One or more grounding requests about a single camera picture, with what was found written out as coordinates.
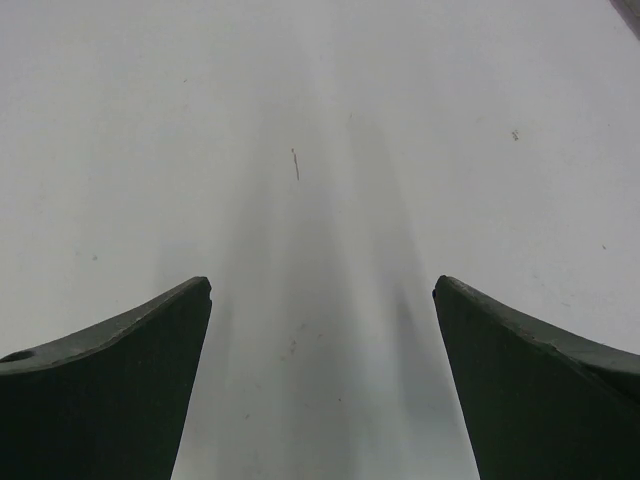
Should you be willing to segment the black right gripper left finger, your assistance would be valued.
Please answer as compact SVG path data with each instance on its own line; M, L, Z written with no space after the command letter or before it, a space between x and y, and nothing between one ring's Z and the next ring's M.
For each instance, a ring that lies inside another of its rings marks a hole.
M211 314L194 277L1 359L4 479L168 479Z

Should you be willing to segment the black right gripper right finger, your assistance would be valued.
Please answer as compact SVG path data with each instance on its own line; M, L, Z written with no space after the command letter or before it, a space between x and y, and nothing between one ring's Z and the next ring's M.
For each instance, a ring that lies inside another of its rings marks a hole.
M638 478L638 355L450 276L432 296L481 478Z

